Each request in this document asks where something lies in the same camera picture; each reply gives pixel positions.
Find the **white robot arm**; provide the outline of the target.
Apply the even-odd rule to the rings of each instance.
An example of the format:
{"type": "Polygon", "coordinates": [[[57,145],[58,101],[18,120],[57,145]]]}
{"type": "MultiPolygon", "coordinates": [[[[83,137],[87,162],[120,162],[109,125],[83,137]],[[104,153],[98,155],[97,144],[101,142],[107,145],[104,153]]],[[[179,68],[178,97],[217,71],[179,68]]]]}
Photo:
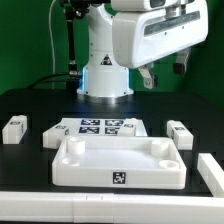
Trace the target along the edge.
{"type": "Polygon", "coordinates": [[[173,53],[185,65],[189,48],[208,35],[206,0],[109,0],[116,15],[95,1],[87,14],[89,59],[80,97],[114,104],[129,98],[129,71],[138,69],[151,89],[152,64],[173,53]]]}

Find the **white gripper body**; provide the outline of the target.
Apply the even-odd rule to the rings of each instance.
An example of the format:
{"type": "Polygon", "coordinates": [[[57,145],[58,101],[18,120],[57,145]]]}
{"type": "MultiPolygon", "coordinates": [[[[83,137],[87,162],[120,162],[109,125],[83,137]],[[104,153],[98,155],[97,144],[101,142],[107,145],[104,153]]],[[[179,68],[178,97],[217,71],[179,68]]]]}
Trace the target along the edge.
{"type": "Polygon", "coordinates": [[[112,24],[114,58],[120,66],[139,68],[203,42],[207,34],[205,0],[195,0],[184,15],[171,19],[162,11],[117,13],[112,24]]]}

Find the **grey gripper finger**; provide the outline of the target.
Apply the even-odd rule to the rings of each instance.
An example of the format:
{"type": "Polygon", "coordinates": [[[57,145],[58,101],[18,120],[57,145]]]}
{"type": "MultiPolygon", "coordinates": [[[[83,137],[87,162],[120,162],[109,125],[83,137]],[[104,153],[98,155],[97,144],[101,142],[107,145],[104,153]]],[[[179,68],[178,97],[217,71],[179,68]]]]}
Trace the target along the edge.
{"type": "Polygon", "coordinates": [[[140,74],[143,77],[144,87],[147,89],[153,89],[158,85],[158,77],[153,74],[153,63],[148,63],[138,68],[140,74]]]}
{"type": "Polygon", "coordinates": [[[173,72],[176,75],[184,75],[186,73],[190,52],[190,48],[185,48],[177,53],[176,61],[173,64],[173,72]]]}

